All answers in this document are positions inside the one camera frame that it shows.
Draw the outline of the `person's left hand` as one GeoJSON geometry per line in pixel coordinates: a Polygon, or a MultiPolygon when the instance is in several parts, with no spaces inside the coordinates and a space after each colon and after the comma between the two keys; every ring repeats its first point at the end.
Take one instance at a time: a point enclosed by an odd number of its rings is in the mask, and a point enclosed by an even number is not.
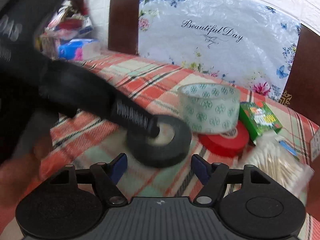
{"type": "Polygon", "coordinates": [[[52,150],[52,136],[48,131],[25,155],[1,165],[1,220],[11,217],[13,208],[33,179],[39,176],[41,163],[52,150]]]}

